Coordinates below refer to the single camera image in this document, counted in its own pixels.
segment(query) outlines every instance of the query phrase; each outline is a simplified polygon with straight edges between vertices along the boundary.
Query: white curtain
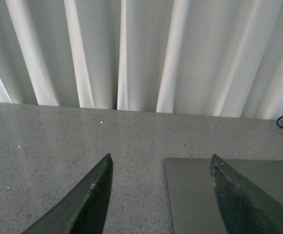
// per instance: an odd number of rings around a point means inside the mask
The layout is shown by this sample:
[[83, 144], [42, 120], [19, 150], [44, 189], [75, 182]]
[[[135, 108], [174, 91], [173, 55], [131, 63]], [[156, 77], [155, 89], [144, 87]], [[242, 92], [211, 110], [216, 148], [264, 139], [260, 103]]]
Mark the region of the white curtain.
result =
[[283, 0], [0, 0], [0, 102], [276, 119]]

